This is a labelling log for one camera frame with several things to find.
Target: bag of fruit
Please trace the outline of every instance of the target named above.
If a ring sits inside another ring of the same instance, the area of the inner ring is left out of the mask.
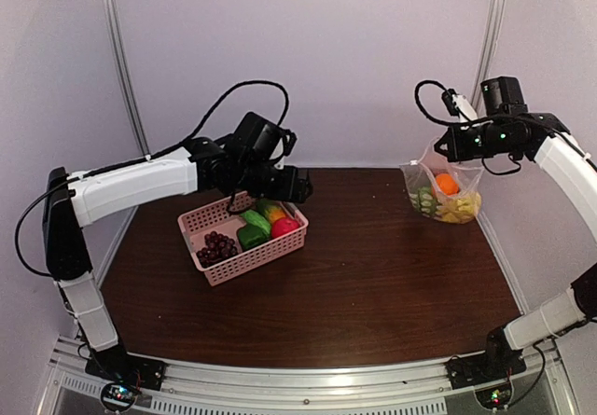
[[[437,221],[464,224],[477,217],[477,192],[483,168],[448,163],[433,148],[434,140],[418,160],[400,165],[413,208]]]

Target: brown wooden table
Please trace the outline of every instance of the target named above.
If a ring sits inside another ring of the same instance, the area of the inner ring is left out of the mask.
[[[477,223],[410,207],[399,170],[315,170],[305,247],[217,287],[176,218],[215,193],[141,207],[103,285],[133,353],[247,367],[393,364],[484,348],[519,313]]]

